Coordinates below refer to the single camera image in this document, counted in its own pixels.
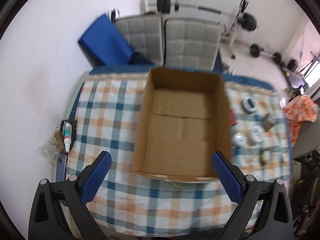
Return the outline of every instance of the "checkered cloth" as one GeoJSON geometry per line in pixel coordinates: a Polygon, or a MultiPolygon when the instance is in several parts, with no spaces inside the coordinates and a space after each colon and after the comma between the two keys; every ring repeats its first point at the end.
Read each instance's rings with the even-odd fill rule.
{"type": "MultiPolygon", "coordinates": [[[[130,173],[146,77],[147,73],[114,73],[87,78],[76,111],[77,135],[68,155],[67,177],[79,174],[101,151],[111,153],[111,169],[93,202],[87,204],[102,228],[136,236],[177,236],[223,227],[236,204],[229,200],[218,180],[175,187],[130,173]]],[[[282,178],[289,185],[288,138],[277,96],[266,89],[225,84],[239,132],[247,135],[248,129],[257,125],[266,113],[275,114],[277,121],[263,143],[234,149],[233,163],[258,180],[282,178]],[[243,112],[240,102],[247,96],[257,101],[260,112],[252,115],[243,112]],[[265,147],[272,149],[273,161],[263,167],[259,153],[265,147]]],[[[258,203],[248,227],[253,226],[260,207],[258,203]]]]}

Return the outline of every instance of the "window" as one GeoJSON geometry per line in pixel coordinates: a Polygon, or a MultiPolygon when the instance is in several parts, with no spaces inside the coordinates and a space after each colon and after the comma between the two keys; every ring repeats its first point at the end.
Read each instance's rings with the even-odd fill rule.
{"type": "Polygon", "coordinates": [[[309,87],[312,87],[320,79],[320,63],[316,61],[311,69],[305,77],[309,87]]]}

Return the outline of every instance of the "jar lid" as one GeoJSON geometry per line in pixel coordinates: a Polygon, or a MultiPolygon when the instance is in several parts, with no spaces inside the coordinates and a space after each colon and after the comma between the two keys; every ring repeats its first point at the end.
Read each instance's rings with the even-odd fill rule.
{"type": "Polygon", "coordinates": [[[271,163],[272,160],[272,152],[270,151],[270,149],[264,149],[262,150],[261,154],[260,154],[260,160],[263,164],[268,164],[271,163]]]}

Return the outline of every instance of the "chair backrest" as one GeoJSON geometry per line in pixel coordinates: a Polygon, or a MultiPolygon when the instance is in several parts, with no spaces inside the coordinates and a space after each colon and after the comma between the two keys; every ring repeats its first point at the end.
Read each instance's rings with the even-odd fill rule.
{"type": "Polygon", "coordinates": [[[315,122],[304,121],[295,145],[292,147],[292,159],[306,155],[320,147],[320,112],[315,122]]]}
{"type": "Polygon", "coordinates": [[[163,65],[162,18],[160,15],[124,17],[115,26],[124,39],[155,65],[163,65]]]}
{"type": "Polygon", "coordinates": [[[170,18],[164,23],[164,64],[213,70],[223,26],[198,19],[170,18]]]}

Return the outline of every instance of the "cardboard box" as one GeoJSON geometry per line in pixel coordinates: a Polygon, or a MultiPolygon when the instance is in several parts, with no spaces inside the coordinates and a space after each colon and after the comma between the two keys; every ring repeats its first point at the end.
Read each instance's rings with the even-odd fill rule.
{"type": "Polygon", "coordinates": [[[176,182],[216,178],[211,156],[231,160],[229,102],[215,74],[153,68],[134,149],[132,173],[176,182]]]}

